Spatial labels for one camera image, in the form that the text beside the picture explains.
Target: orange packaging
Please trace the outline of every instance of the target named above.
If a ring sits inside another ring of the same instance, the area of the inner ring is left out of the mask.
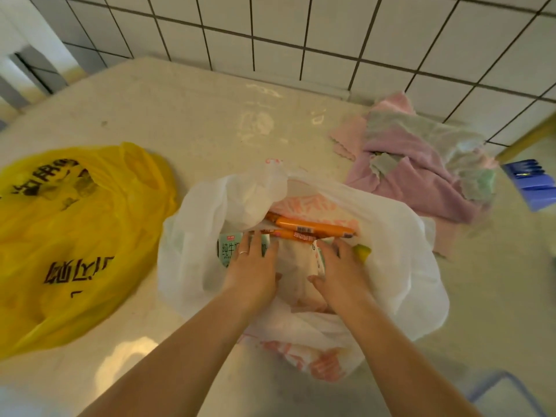
[[[290,240],[295,240],[295,241],[302,241],[303,243],[309,243],[311,244],[312,242],[314,242],[317,237],[312,236],[310,234],[302,234],[300,232],[294,231],[294,230],[261,230],[262,234],[270,234],[271,236],[274,237],[279,237],[279,238],[287,238]]]
[[[322,224],[321,222],[310,222],[295,220],[278,215],[274,212],[267,212],[265,219],[274,225],[285,230],[305,232],[314,235],[316,238],[343,237],[351,238],[355,235],[355,230],[342,227],[340,225]]]

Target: white tabletop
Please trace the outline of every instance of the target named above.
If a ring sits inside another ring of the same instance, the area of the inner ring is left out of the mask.
[[[201,180],[267,158],[342,181],[351,163],[333,153],[327,133],[363,111],[329,97],[143,58],[32,108],[0,133],[0,167],[46,149],[130,141],[169,161],[180,196]],[[450,315],[419,344],[464,365],[515,373],[550,411],[556,409],[556,271],[540,216],[528,212],[502,175],[498,188],[490,220],[460,238],[452,261],[439,259]],[[520,255],[518,244],[527,246]],[[76,414],[181,322],[158,298],[153,271],[118,311],[80,339],[1,362],[0,385]],[[327,384],[271,352],[236,346],[200,415],[385,412],[365,366]]]

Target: tile wall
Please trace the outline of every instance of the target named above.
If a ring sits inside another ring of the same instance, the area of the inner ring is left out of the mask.
[[[154,55],[351,91],[405,90],[495,154],[556,111],[556,0],[31,0],[89,73]],[[20,60],[56,92],[37,52]]]

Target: person's left hand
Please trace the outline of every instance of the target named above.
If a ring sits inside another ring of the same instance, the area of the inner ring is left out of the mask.
[[[261,232],[255,231],[249,244],[249,233],[243,234],[226,271],[222,293],[234,296],[249,316],[267,307],[276,295],[278,279],[276,256],[278,241],[274,240],[262,257]]]

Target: plastic bag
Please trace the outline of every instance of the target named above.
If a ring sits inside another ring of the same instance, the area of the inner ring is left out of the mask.
[[[67,148],[0,173],[0,359],[81,336],[156,262],[171,170],[131,143]]]
[[[288,209],[296,215],[292,217],[321,221],[328,217],[335,224],[357,227],[358,242],[372,248],[365,267],[376,299],[410,339],[442,325],[448,296],[419,216],[404,203],[274,161],[191,188],[177,214],[164,223],[158,248],[158,284],[164,297],[185,318],[197,313],[225,277],[215,250],[219,233],[252,228],[268,210],[287,215]],[[292,257],[303,261],[299,255],[285,257],[285,240],[280,243],[278,269],[292,265]],[[296,280],[305,281],[310,269],[301,263],[297,271]],[[288,283],[290,277],[282,276],[279,294],[240,342],[277,351],[316,378],[338,380],[363,361],[363,353],[337,315],[296,312],[288,293],[280,293],[284,284],[291,291],[299,287],[296,281]]]

